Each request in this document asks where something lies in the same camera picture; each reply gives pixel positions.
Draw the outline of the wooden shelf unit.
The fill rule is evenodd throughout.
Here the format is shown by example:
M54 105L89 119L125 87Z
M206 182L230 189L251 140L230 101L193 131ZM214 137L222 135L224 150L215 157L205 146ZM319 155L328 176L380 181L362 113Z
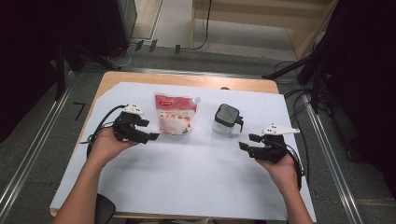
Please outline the wooden shelf unit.
M191 22L213 21L285 28L298 59L307 56L328 26L338 0L192 0Z

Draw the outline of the black cabinet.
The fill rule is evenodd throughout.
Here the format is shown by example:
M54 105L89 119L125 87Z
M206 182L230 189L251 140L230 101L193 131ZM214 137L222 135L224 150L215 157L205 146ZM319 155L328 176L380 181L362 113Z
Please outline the black cabinet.
M106 55L115 57L129 46L137 11L135 0L94 0L106 43Z

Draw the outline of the black metal stand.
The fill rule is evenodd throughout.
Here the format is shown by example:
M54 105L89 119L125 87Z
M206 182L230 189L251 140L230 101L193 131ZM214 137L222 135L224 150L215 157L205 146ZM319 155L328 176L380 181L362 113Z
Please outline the black metal stand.
M109 70L120 70L120 67L116 67L111 63L105 61L98 55L90 52L86 48L82 47L77 43L70 41L60 41L55 50L55 76L57 84L56 100L59 100L65 93L65 72L64 62L67 62L72 71L80 72L84 68L84 62L80 55L85 55L101 64L104 68Z

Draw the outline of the clear jar with black lid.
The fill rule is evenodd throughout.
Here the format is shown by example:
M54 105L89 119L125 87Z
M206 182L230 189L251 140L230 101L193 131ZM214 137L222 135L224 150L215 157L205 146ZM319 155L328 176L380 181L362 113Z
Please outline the clear jar with black lid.
M215 114L212 130L222 135L231 135L235 124L243 130L244 121L240 116L240 111L227 104L221 104Z

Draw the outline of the dark curtain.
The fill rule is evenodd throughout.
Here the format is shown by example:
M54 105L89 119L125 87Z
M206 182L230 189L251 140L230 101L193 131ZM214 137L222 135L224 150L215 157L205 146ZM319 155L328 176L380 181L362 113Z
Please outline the dark curtain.
M321 44L337 126L396 200L396 0L338 0Z
M0 0L0 143L53 85L55 50L79 0Z

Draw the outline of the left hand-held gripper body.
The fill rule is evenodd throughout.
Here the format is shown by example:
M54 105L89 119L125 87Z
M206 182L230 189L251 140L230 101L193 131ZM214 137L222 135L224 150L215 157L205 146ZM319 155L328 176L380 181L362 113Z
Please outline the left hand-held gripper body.
M139 105L127 105L114 120L114 135L119 141L134 141L135 120L142 118L144 111Z

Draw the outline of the red and white spout pouch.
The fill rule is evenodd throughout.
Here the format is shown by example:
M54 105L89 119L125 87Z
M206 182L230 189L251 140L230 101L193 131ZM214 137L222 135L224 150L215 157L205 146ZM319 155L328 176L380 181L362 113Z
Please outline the red and white spout pouch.
M163 133L184 135L191 130L200 97L172 96L157 92L154 95L159 127Z

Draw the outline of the person's left hand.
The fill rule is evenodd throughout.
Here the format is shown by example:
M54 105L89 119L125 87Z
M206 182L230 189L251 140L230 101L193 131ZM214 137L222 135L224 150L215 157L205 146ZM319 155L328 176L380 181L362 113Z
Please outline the person's left hand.
M108 162L115 159L122 151L134 146L136 146L136 142L119 141L115 137L112 128L105 128L97 134L87 159L87 164L96 170L103 169Z

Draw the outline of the metal floor rail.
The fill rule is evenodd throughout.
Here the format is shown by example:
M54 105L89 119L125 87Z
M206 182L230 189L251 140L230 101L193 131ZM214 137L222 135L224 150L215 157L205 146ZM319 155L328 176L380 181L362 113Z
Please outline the metal floor rail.
M170 70L170 69L154 69L154 68L134 68L122 67L121 69L107 69L103 66L86 65L83 69L84 72L99 72L103 74L107 71L113 72L135 72L143 74L166 74L166 75L185 75L185 76L203 76L203 77L229 77L229 78L247 78L247 79L263 79L262 75L244 75L244 74L231 74L219 72L206 72L206 71L183 71L183 70Z
M66 82L65 91L56 100L50 89L22 119L5 142L0 144L0 222L7 218L31 173L42 148L73 90L75 80Z
M340 201L346 211L349 224L364 224L361 218L361 213L356 204L355 198L349 188L349 185L344 177L341 167L332 150L329 137L326 134L319 114L316 114L311 105L311 97L308 94L303 96L304 102L307 105L307 113L311 120L312 126L315 130L320 148L323 152L325 161L329 167L332 175L333 183L337 189Z

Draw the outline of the white paper sheet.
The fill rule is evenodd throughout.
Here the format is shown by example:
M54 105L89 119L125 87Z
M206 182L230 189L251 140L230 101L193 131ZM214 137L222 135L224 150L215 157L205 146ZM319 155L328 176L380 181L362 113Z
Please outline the white paper sheet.
M200 97L201 102L189 133L162 133L105 166L98 191L116 205L118 215L286 219L283 198L268 172L239 147L250 133L259 134L271 124L289 125L282 95L121 82L95 101L83 134L92 134L103 118L114 120L118 105L127 104L144 110L146 132L157 132L157 92ZM238 124L231 135L212 130L221 104L240 111L242 132Z

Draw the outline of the black tripod stand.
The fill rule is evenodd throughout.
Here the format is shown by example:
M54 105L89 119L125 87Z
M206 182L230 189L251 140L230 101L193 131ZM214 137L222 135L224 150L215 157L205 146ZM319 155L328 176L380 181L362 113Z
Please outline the black tripod stand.
M310 93L310 104L317 114L319 110L319 87L320 79L324 75L323 65L320 62L321 49L314 49L308 56L302 58L298 62L294 62L285 68L275 71L270 75L262 75L263 79L274 80L282 77L287 73L302 67L303 69L297 76L297 81L300 85L305 85L309 80L312 80L312 91Z

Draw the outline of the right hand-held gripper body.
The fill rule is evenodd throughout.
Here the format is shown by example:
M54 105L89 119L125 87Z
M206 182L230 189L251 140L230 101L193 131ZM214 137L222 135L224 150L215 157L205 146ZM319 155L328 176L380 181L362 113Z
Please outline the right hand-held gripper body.
M284 134L299 133L297 128L271 124L262 130L256 142L264 143L263 148L259 148L255 153L255 158L263 161L278 162L290 151L285 143Z

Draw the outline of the person's right hand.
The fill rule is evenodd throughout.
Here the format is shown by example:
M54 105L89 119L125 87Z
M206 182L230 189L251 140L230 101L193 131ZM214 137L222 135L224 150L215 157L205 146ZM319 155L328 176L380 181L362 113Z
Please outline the person's right hand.
M299 192L294 161L290 155L286 155L277 163L263 160L257 160L257 163L269 173L284 197Z

